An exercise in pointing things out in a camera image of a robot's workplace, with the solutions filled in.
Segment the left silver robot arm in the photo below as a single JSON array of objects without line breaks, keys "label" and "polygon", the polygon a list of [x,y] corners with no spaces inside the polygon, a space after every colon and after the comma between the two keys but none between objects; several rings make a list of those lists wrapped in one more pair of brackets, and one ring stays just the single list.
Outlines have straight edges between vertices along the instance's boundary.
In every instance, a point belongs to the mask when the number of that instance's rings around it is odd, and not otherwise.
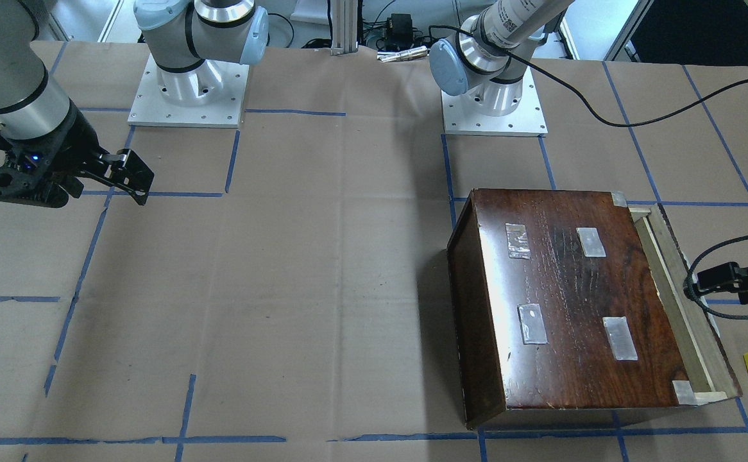
[{"label": "left silver robot arm", "polygon": [[[430,50],[432,75],[448,96],[462,96],[500,76],[512,64],[530,67],[518,50],[548,21],[570,6],[568,1],[497,1],[471,18],[471,24],[451,28]],[[712,293],[735,293],[748,304],[748,267],[734,261],[697,271],[694,260],[684,280],[684,293],[694,302]]]}]

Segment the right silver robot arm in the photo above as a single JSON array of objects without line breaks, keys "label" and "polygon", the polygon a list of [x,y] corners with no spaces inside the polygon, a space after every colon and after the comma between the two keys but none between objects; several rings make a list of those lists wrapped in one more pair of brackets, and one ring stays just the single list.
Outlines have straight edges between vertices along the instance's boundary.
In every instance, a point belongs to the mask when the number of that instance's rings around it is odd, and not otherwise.
[{"label": "right silver robot arm", "polygon": [[[137,1],[133,12],[172,103],[215,96],[214,62],[255,65],[268,44],[268,11],[254,1]],[[0,1],[0,201],[60,208],[89,178],[144,205],[154,172],[133,150],[103,149],[30,48],[47,13],[44,1]]]}]

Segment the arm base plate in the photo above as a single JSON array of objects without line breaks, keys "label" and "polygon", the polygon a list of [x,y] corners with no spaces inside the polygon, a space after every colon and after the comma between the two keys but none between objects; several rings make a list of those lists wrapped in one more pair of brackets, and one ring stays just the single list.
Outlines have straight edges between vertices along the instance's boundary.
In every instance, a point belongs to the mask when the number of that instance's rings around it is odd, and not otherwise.
[{"label": "arm base plate", "polygon": [[250,65],[206,60],[169,73],[149,56],[128,116],[132,126],[238,129]]},{"label": "arm base plate", "polygon": [[441,93],[444,133],[544,137],[549,132],[530,69],[521,81],[488,81],[462,96]]}]

